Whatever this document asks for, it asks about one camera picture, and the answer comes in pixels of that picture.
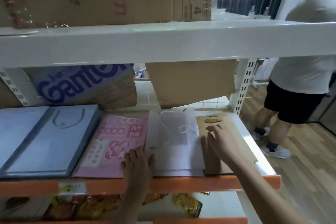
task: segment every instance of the sneaker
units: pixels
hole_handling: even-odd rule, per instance
[[[271,152],[266,146],[261,147],[260,150],[265,156],[270,156],[270,157],[275,157],[275,158],[286,159],[292,155],[290,150],[285,149],[284,147],[281,147],[281,146],[278,146],[275,152]]]
[[[270,128],[265,128],[265,134],[263,136],[267,136],[270,133]],[[259,141],[263,136],[259,135],[258,133],[255,133],[254,131],[251,134],[254,141]]]

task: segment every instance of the label sticker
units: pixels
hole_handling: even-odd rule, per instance
[[[59,195],[85,195],[86,184],[85,182],[71,182],[58,184]]]

